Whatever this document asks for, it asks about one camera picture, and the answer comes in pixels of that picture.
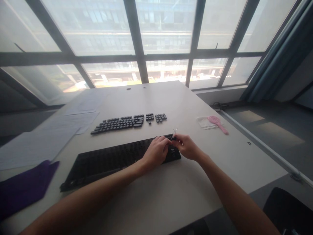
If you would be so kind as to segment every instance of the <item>pink hairbrush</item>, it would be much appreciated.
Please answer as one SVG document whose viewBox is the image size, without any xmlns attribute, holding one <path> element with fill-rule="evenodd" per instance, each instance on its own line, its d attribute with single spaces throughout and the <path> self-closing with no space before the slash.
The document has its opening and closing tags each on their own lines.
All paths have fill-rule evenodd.
<svg viewBox="0 0 313 235">
<path fill-rule="evenodd" d="M 224 127 L 222 127 L 221 121 L 219 120 L 218 117 L 216 117 L 216 116 L 210 116 L 210 117 L 208 117 L 208 120 L 209 120 L 211 123 L 217 125 L 217 126 L 222 130 L 222 132 L 223 132 L 224 134 L 229 134 L 228 131 L 227 131 Z"/>
</svg>

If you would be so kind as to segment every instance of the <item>blue curtain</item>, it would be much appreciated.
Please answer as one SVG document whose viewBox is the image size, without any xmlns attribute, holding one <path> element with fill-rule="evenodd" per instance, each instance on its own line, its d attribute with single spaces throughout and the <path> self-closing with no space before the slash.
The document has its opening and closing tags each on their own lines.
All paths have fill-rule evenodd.
<svg viewBox="0 0 313 235">
<path fill-rule="evenodd" d="M 272 99 L 312 49 L 313 0 L 302 0 L 241 99 L 248 102 Z"/>
</svg>

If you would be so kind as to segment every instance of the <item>window frame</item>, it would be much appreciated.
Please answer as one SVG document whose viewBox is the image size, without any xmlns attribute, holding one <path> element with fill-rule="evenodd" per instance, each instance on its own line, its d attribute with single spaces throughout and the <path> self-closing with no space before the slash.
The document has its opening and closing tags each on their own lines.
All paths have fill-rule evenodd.
<svg viewBox="0 0 313 235">
<path fill-rule="evenodd" d="M 233 39 L 231 41 L 230 47 L 228 49 L 197 49 L 204 14 L 204 8 L 206 3 L 206 0 L 197 0 L 190 52 L 183 54 L 145 55 L 143 51 L 136 2 L 135 0 L 124 0 L 131 38 L 135 49 L 135 55 L 76 56 L 73 50 L 71 49 L 70 45 L 66 41 L 66 39 L 63 37 L 56 23 L 50 16 L 48 10 L 45 8 L 44 4 L 40 0 L 25 0 L 25 1 L 30 6 L 32 11 L 35 13 L 40 22 L 43 24 L 45 29 L 48 31 L 54 42 L 60 48 L 61 52 L 25 52 L 25 53 L 2 52 L 0 53 L 0 67 L 73 64 L 79 71 L 83 79 L 86 81 L 88 86 L 90 88 L 96 88 L 92 80 L 89 78 L 87 72 L 83 68 L 82 64 L 136 61 L 138 64 L 138 69 L 142 83 L 149 83 L 146 61 L 188 59 L 186 86 L 189 87 L 194 59 L 227 58 L 227 62 L 225 64 L 222 75 L 216 87 L 192 89 L 192 91 L 221 88 L 235 57 L 260 56 L 261 59 L 259 60 L 253 72 L 251 73 L 251 75 L 248 77 L 247 81 L 244 84 L 235 84 L 229 86 L 241 86 L 248 84 L 251 78 L 253 77 L 254 73 L 256 72 L 256 70 L 258 69 L 266 55 L 268 54 L 270 48 L 272 47 L 276 39 L 279 37 L 285 25 L 287 24 L 287 22 L 289 21 L 289 19 L 291 18 L 291 16 L 293 15 L 293 13 L 295 12 L 295 10 L 297 9 L 298 5 L 301 2 L 301 0 L 296 0 L 292 9 L 286 16 L 284 22 L 282 23 L 276 35 L 269 44 L 268 48 L 264 52 L 237 52 L 260 0 L 247 0 L 241 18 L 237 25 L 236 31 L 234 33 Z M 2 75 L 6 74 L 2 69 L 0 70 L 0 72 L 1 72 L 0 74 Z M 5 76 L 3 75 L 2 77 L 5 77 L 6 82 L 8 80 L 12 80 L 10 84 L 16 84 L 15 79 L 9 76 L 8 74 L 6 74 Z M 27 89 L 19 87 L 19 89 L 16 90 L 20 93 L 22 92 L 24 96 L 35 105 L 41 108 L 44 106 L 49 107 L 33 94 L 27 94 L 31 93 Z"/>
</svg>

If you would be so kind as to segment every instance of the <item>white table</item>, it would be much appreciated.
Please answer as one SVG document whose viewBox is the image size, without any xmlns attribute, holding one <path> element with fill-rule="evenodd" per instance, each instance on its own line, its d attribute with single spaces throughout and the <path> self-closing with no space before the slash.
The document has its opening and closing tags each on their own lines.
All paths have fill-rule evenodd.
<svg viewBox="0 0 313 235">
<path fill-rule="evenodd" d="M 287 172 L 249 139 L 228 123 L 181 82 L 141 84 L 102 88 L 106 96 L 100 114 L 88 131 L 76 135 L 56 157 L 60 166 L 45 197 L 6 219 L 1 229 L 16 234 L 33 222 L 66 193 L 63 183 L 79 153 L 107 148 L 157 135 L 188 134 L 214 162 L 247 193 L 280 178 Z M 54 115 L 62 114 L 75 99 Z M 103 119 L 137 114 L 165 113 L 167 120 L 141 129 L 128 129 L 91 136 L 90 132 Z M 202 130 L 196 117 L 216 115 L 229 135 L 220 129 Z M 0 172 L 0 180 L 32 168 L 21 167 Z M 169 234 L 198 220 L 222 206 L 211 182 L 193 161 L 184 157 L 158 167 L 137 179 L 75 233 L 78 234 Z"/>
</svg>

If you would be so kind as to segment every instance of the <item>paper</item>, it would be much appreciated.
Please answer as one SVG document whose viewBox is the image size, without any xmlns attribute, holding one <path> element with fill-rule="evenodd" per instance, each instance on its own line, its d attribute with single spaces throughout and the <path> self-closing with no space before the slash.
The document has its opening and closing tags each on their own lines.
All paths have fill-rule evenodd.
<svg viewBox="0 0 313 235">
<path fill-rule="evenodd" d="M 85 113 L 67 116 L 54 116 L 39 126 L 36 130 L 58 130 L 67 127 L 76 128 L 76 134 L 83 134 L 92 124 L 99 113 Z"/>
<path fill-rule="evenodd" d="M 203 130 L 206 130 L 206 129 L 212 129 L 212 128 L 217 128 L 218 126 L 211 123 L 209 120 L 208 120 L 208 117 L 197 117 L 196 120 L 198 121 L 199 125 L 201 126 L 201 128 Z"/>
<path fill-rule="evenodd" d="M 0 170 L 52 161 L 76 131 L 76 128 L 68 127 L 20 134 L 0 148 Z"/>
<path fill-rule="evenodd" d="M 108 95 L 102 89 L 84 90 L 63 115 L 95 112 Z"/>
</svg>

